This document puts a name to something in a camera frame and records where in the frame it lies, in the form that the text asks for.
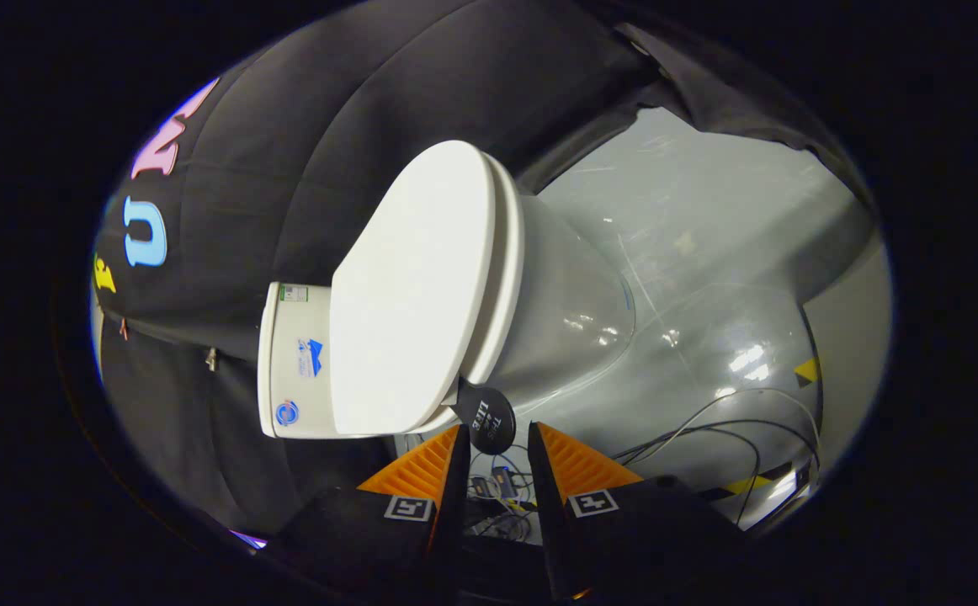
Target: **white toilet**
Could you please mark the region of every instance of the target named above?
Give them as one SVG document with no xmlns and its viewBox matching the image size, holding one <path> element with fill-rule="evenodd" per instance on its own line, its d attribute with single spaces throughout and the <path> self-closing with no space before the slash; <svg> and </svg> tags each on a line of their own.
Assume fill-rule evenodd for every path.
<svg viewBox="0 0 978 606">
<path fill-rule="evenodd" d="M 272 283 L 261 429 L 279 438 L 422 433 L 455 420 L 458 377 L 515 407 L 608 368 L 635 330 L 626 281 L 470 143 L 403 169 L 332 287 Z"/>
</svg>

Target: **black fabric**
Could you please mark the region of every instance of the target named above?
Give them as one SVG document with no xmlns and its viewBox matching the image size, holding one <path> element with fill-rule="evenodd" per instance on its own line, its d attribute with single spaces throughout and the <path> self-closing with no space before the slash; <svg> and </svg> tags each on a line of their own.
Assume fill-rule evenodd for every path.
<svg viewBox="0 0 978 606">
<path fill-rule="evenodd" d="M 629 0 L 580 0 L 602 22 L 650 53 L 667 86 L 647 91 L 660 104 L 705 133 L 777 141 L 807 149 L 877 212 L 863 176 L 842 143 L 795 95 L 746 58 L 724 49 Z"/>
<path fill-rule="evenodd" d="M 364 481 L 391 457 L 379 439 L 261 433 L 253 365 L 104 322 L 109 404 L 143 463 L 182 502 L 228 529 L 269 537 L 320 490 Z"/>
<path fill-rule="evenodd" d="M 97 242 L 117 289 L 101 306 L 255 360 L 269 281 L 330 284 L 423 149 L 465 139 L 515 170 L 649 71 L 567 0 L 377 0 L 309 24 L 220 76 L 169 175 L 127 170 Z M 127 196 L 162 212 L 161 266 L 128 264 Z"/>
</svg>

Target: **sticker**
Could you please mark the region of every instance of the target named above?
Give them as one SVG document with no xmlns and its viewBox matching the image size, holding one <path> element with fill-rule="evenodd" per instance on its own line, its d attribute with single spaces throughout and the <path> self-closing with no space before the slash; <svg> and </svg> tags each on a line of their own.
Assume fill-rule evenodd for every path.
<svg viewBox="0 0 978 606">
<path fill-rule="evenodd" d="M 96 289 L 107 288 L 115 292 L 115 279 L 111 277 L 111 268 L 104 263 L 104 259 L 93 255 L 93 278 L 96 279 Z"/>
<path fill-rule="evenodd" d="M 290 400 L 284 400 L 284 403 L 276 407 L 276 422 L 280 425 L 288 426 L 291 423 L 298 421 L 298 407 L 294 402 Z"/>
<path fill-rule="evenodd" d="M 309 300 L 309 287 L 281 284 L 280 300 L 295 300 L 295 302 L 305 303 Z"/>
<path fill-rule="evenodd" d="M 586 494 L 568 497 L 567 500 L 570 500 L 571 508 L 575 511 L 575 518 L 585 518 L 587 515 L 609 513 L 619 509 L 609 491 L 586 492 Z"/>
<path fill-rule="evenodd" d="M 385 510 L 385 518 L 405 522 L 425 522 L 431 513 L 433 499 L 392 496 Z"/>
<path fill-rule="evenodd" d="M 321 349 L 324 349 L 324 345 L 312 338 L 308 343 L 301 338 L 298 340 L 298 375 L 308 379 L 309 376 L 316 376 L 316 373 L 321 372 Z"/>
<path fill-rule="evenodd" d="M 796 384 L 800 389 L 819 380 L 819 359 L 811 358 L 795 368 Z"/>
</svg>

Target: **cable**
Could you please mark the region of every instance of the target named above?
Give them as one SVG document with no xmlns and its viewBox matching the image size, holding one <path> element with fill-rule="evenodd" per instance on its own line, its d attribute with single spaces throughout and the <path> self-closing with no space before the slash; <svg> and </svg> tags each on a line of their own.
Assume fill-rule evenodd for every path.
<svg viewBox="0 0 978 606">
<path fill-rule="evenodd" d="M 804 403 L 800 402 L 800 400 L 797 400 L 795 398 L 795 396 L 790 395 L 787 391 L 782 391 L 782 389 L 778 389 L 778 388 L 775 388 L 775 387 L 763 387 L 762 389 L 769 389 L 770 391 L 777 391 L 778 394 L 780 394 L 782 396 L 785 396 L 785 398 L 788 398 L 788 399 L 792 400 L 792 402 L 795 403 L 797 407 L 800 407 L 800 410 L 801 411 L 804 411 L 804 414 L 807 415 L 807 418 L 811 419 L 811 431 L 813 431 L 813 433 L 815 433 L 815 450 L 821 452 L 822 451 L 822 441 L 819 438 L 819 423 L 816 423 L 815 422 L 815 415 L 811 414 L 811 411 L 807 410 L 807 407 L 804 406 Z"/>
<path fill-rule="evenodd" d="M 819 457 L 819 453 L 817 453 L 816 451 L 815 445 L 810 444 L 807 438 L 804 437 L 804 434 L 800 433 L 800 431 L 792 429 L 792 427 L 789 427 L 788 425 L 784 425 L 784 423 L 777 423 L 775 421 L 766 421 L 765 418 L 734 418 L 731 419 L 731 421 L 719 421 L 717 423 L 708 423 L 708 425 L 700 425 L 698 427 L 693 427 L 692 430 L 697 431 L 700 429 L 707 429 L 710 427 L 720 427 L 721 425 L 731 425 L 732 423 L 762 423 L 763 425 L 770 425 L 788 431 L 788 433 L 792 433 L 793 436 L 800 439 L 800 442 L 802 442 L 804 446 L 807 446 L 807 449 L 808 451 L 810 451 L 811 456 L 815 457 L 816 473 L 820 468 L 822 468 L 822 460 Z M 616 456 L 613 456 L 612 458 L 619 458 L 620 456 L 624 456 L 630 454 L 631 452 L 636 452 L 636 451 L 638 451 L 638 453 L 640 454 L 642 453 L 642 451 L 644 451 L 644 449 L 648 449 L 654 444 L 658 444 L 659 441 L 665 438 L 669 438 L 669 436 L 670 434 L 666 434 L 666 436 L 662 436 L 657 439 L 651 440 L 650 442 L 646 442 L 646 444 L 639 444 L 638 446 L 634 446 L 634 448 L 627 449 L 627 451 L 624 451 L 623 453 L 619 453 Z M 654 456 L 655 453 L 656 452 L 650 453 L 647 456 L 643 456 L 639 460 L 636 460 L 635 463 L 639 463 L 639 461 L 647 460 L 647 458 Z"/>
<path fill-rule="evenodd" d="M 740 520 L 743 520 L 743 513 L 747 510 L 747 502 L 751 500 L 751 491 L 754 490 L 755 482 L 758 480 L 758 472 L 762 470 L 762 456 L 758 453 L 758 446 L 754 444 L 751 440 L 747 440 L 739 433 L 732 433 L 731 431 L 726 431 L 724 429 L 715 429 L 713 427 L 704 427 L 701 429 L 693 429 L 693 431 L 716 431 L 717 433 L 726 434 L 726 436 L 732 436 L 739 440 L 747 442 L 748 446 L 751 446 L 751 450 L 755 452 L 755 468 L 751 473 L 751 486 L 747 488 L 747 494 L 743 495 L 743 505 L 740 506 L 740 513 L 736 516 L 736 526 L 740 525 Z"/>
<path fill-rule="evenodd" d="M 619 455 L 616 455 L 613 458 L 617 458 L 619 456 L 624 456 L 625 454 L 630 453 L 630 452 L 635 452 L 635 455 L 634 456 L 631 456 L 630 458 L 628 458 L 627 460 L 624 461 L 624 465 L 630 465 L 631 463 L 638 463 L 638 461 L 636 461 L 635 458 L 639 456 L 638 453 L 640 453 L 640 452 L 644 451 L 644 449 L 648 448 L 648 444 L 657 444 L 657 442 L 661 441 L 664 438 L 667 438 L 667 441 L 666 442 L 663 442 L 663 444 L 661 446 L 658 446 L 658 448 L 655 449 L 655 451 L 653 453 L 650 453 L 650 455 L 648 455 L 648 456 L 642 457 L 642 460 L 646 460 L 646 458 L 650 458 L 650 457 L 656 455 L 657 453 L 661 452 L 663 448 L 666 448 L 666 446 L 668 446 L 670 444 L 670 442 L 672 442 L 675 439 L 675 437 L 677 437 L 684 429 L 686 429 L 686 428 L 688 428 L 688 426 L 690 426 L 690 423 L 693 423 L 694 421 L 697 421 L 698 417 L 701 417 L 702 414 L 705 414 L 705 412 L 707 412 L 709 409 L 711 409 L 711 407 L 713 407 L 716 403 L 719 403 L 720 400 L 724 400 L 725 398 L 729 398 L 729 396 L 735 396 L 735 395 L 742 394 L 742 392 L 744 392 L 744 391 L 765 391 L 765 389 L 769 389 L 770 391 L 777 391 L 778 394 L 781 394 L 782 396 L 786 396 L 786 398 L 788 398 L 789 401 L 792 401 L 793 403 L 795 403 L 797 407 L 800 407 L 800 409 L 802 411 L 804 411 L 805 414 L 807 414 L 807 417 L 810 419 L 810 422 L 811 422 L 811 429 L 813 431 L 815 431 L 815 445 L 816 446 L 815 446 L 815 448 L 812 448 L 812 452 L 813 452 L 813 454 L 815 454 L 815 457 L 816 457 L 816 460 L 817 460 L 817 458 L 819 458 L 819 455 L 817 455 L 817 449 L 819 449 L 820 442 L 819 442 L 819 434 L 817 434 L 817 425 L 815 423 L 815 415 L 812 415 L 811 412 L 809 410 L 807 410 L 807 407 L 805 407 L 804 404 L 802 404 L 802 402 L 800 402 L 800 400 L 797 400 L 797 399 L 793 398 L 791 395 L 786 394 L 786 392 L 785 391 L 781 391 L 781 389 L 777 389 L 777 388 L 773 388 L 773 387 L 752 387 L 750 389 L 742 389 L 742 391 L 734 391 L 731 394 L 724 394 L 723 396 L 720 396 L 720 398 L 715 398 L 712 402 L 710 402 L 708 404 L 705 404 L 704 407 L 701 407 L 701 409 L 699 409 L 698 411 L 694 412 L 694 414 L 692 415 L 692 417 L 689 417 L 688 418 L 688 421 L 685 421 L 683 423 L 683 425 L 681 425 L 680 428 L 678 428 L 677 430 L 670 431 L 670 433 L 664 433 L 664 434 L 662 434 L 662 436 L 658 436 L 657 438 L 654 438 L 654 440 L 651 440 L 650 442 L 646 442 L 645 444 L 640 444 L 639 446 L 635 446 L 635 448 L 633 448 L 633 449 L 628 449 L 628 451 L 626 451 L 624 453 L 620 453 Z"/>
</svg>

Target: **yellow black tape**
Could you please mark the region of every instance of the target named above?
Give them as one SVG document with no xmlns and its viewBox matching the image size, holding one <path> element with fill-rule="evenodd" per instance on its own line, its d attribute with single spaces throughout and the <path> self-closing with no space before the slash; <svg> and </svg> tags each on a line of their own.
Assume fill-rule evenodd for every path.
<svg viewBox="0 0 978 606">
<path fill-rule="evenodd" d="M 819 376 L 821 376 L 819 359 L 815 357 L 805 361 L 795 368 L 795 372 L 796 383 L 800 385 L 800 389 L 807 387 L 811 383 L 815 383 L 816 380 L 819 380 Z"/>
<path fill-rule="evenodd" d="M 785 461 L 782 465 L 777 465 L 769 471 L 764 471 L 755 476 L 754 482 L 756 488 L 760 486 L 766 486 L 770 482 L 775 480 L 780 480 L 783 478 L 785 473 L 790 473 L 792 471 L 792 461 Z M 699 493 L 700 497 L 705 500 L 720 500 L 723 498 L 734 497 L 735 495 L 741 494 L 742 492 L 747 492 L 748 488 L 751 487 L 751 478 L 746 480 L 739 480 L 739 482 L 732 482 L 727 484 L 727 486 L 721 486 L 719 488 L 710 488 L 708 491 L 702 491 Z"/>
</svg>

